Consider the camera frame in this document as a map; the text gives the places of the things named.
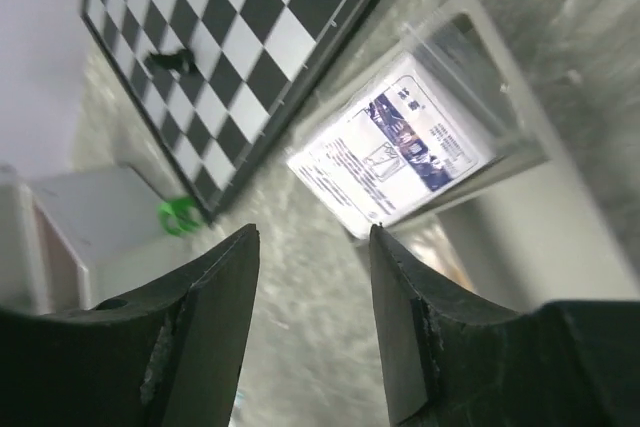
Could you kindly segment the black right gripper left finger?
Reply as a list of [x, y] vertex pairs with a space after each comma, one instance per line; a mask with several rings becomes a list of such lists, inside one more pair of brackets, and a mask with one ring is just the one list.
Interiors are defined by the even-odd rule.
[[225, 426], [260, 269], [253, 224], [90, 310], [1, 312], [5, 426]]

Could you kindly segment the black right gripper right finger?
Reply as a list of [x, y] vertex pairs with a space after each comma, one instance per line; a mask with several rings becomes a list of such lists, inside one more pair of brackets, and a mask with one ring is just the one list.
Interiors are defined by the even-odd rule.
[[639, 305], [561, 300], [517, 312], [369, 236], [393, 426], [635, 426]]

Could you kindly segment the metal first aid case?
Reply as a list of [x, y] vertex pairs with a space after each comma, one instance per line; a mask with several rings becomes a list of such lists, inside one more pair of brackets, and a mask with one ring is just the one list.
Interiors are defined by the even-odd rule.
[[185, 237], [161, 226], [159, 192], [130, 166], [27, 181], [1, 168], [1, 305], [91, 309], [181, 267]]

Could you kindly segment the white gauze pad packet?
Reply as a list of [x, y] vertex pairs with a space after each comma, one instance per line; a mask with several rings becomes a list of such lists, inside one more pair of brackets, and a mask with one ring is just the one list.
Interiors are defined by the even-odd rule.
[[489, 165], [490, 134], [423, 62], [399, 55], [287, 160], [354, 237], [392, 225]]

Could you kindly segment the grey plastic tray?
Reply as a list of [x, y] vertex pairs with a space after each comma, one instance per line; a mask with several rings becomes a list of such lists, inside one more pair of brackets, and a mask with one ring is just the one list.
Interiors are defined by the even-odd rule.
[[577, 163], [479, 0], [449, 0], [345, 87], [353, 99], [403, 50], [415, 53], [473, 123], [494, 159], [392, 232], [436, 237], [475, 293], [516, 310], [560, 299], [635, 300], [639, 276]]

